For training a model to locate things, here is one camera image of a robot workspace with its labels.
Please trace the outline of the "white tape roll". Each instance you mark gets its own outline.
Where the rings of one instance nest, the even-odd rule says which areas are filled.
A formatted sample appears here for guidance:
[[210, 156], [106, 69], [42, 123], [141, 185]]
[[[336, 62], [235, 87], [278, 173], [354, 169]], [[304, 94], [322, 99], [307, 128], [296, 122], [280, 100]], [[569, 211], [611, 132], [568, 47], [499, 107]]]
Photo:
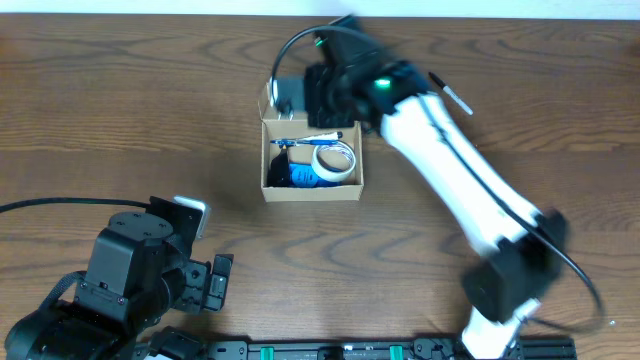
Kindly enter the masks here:
[[[346, 170], [341, 171], [333, 171], [329, 168], [326, 168], [321, 164], [320, 161], [320, 153], [325, 151], [333, 151], [341, 154], [349, 162], [349, 167]], [[337, 141], [331, 144], [317, 145], [312, 153], [311, 167], [313, 171], [319, 178], [328, 182], [337, 183], [346, 180], [355, 170], [356, 165], [357, 158], [354, 150], [348, 144], [342, 141]]]

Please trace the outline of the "white black marker pen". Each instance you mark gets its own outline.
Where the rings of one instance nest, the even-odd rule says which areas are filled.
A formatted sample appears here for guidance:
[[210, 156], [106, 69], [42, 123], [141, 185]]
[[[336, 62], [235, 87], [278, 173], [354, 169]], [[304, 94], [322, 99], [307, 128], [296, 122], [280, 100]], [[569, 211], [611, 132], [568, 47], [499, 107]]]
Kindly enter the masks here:
[[343, 133], [341, 131], [334, 131], [324, 134], [317, 134], [307, 137], [300, 138], [300, 141], [316, 141], [316, 140], [327, 140], [327, 141], [337, 141], [343, 137]]

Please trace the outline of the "black cone-shaped tool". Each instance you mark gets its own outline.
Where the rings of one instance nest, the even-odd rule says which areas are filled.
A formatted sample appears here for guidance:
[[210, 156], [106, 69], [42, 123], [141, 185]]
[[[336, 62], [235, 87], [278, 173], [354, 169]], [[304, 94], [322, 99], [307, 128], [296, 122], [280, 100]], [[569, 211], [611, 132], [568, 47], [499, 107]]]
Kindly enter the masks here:
[[271, 160], [266, 184], [268, 187], [289, 187], [290, 183], [288, 150], [282, 147], [280, 153]]

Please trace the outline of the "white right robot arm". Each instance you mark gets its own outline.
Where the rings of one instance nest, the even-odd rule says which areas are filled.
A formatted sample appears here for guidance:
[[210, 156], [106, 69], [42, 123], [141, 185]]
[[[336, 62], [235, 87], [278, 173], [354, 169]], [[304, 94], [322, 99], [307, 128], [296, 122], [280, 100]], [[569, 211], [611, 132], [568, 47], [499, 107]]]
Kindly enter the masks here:
[[460, 345], [470, 359], [504, 359], [567, 262], [567, 223], [518, 194], [463, 135], [428, 78], [345, 16], [310, 28], [323, 60], [307, 68], [314, 128], [367, 124], [424, 177], [482, 258], [462, 277], [472, 305]]

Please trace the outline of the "brown cardboard box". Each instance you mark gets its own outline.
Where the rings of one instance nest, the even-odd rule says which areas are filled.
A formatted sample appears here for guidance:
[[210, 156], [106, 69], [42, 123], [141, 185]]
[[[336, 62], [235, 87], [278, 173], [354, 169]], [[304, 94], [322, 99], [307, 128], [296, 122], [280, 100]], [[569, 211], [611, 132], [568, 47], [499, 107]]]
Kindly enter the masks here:
[[307, 125], [304, 112], [298, 112], [289, 120], [284, 115], [279, 116], [269, 100], [270, 87], [266, 85], [258, 100], [258, 108], [262, 121], [262, 153], [261, 153], [261, 190], [266, 202], [291, 201], [358, 201], [364, 188], [363, 160], [362, 160], [362, 131], [359, 123], [348, 129], [339, 129], [343, 134], [341, 141], [346, 143], [354, 152], [354, 170], [339, 186], [299, 187], [271, 187], [267, 185], [268, 170], [271, 162], [281, 149], [272, 143], [280, 138], [295, 138], [302, 136], [320, 135], [328, 133], [329, 129], [314, 129]]

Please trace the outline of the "blue plastic case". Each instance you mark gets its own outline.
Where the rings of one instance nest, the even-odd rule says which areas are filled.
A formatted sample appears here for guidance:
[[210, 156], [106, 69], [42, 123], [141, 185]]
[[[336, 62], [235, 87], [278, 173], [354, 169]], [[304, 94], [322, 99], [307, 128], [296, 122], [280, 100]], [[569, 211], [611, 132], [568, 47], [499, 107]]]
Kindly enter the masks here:
[[294, 188], [318, 188], [336, 187], [341, 182], [331, 182], [320, 178], [310, 164], [289, 164], [290, 187]]

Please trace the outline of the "blue ballpoint pen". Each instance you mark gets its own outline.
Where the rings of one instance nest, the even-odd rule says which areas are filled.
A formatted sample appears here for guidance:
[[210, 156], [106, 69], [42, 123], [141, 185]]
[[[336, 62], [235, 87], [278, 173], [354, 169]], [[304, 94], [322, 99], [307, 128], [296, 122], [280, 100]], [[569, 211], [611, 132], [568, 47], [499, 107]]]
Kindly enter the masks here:
[[313, 145], [313, 146], [321, 146], [321, 145], [334, 145], [338, 143], [338, 140], [291, 140], [291, 139], [277, 139], [271, 140], [271, 144], [278, 145], [279, 147], [294, 147], [301, 145]]

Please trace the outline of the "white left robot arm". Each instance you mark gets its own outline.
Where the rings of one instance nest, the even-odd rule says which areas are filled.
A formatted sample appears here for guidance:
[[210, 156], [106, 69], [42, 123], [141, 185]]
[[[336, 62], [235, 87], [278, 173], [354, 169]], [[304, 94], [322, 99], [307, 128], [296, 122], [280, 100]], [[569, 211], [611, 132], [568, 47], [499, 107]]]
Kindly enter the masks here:
[[198, 338], [167, 327], [139, 335], [171, 309], [197, 315], [225, 303], [230, 254], [192, 259], [209, 206], [197, 199], [128, 202], [97, 236], [86, 270], [63, 276], [9, 331], [10, 359], [205, 359]]

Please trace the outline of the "thin black marker pen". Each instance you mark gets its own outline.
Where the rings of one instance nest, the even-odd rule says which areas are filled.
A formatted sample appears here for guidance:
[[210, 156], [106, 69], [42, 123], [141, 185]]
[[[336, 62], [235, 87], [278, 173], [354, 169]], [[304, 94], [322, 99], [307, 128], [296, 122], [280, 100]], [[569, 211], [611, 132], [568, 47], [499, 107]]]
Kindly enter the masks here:
[[448, 95], [466, 114], [472, 116], [474, 111], [471, 107], [464, 102], [455, 91], [445, 83], [438, 75], [433, 72], [428, 73], [429, 78], [446, 94]]

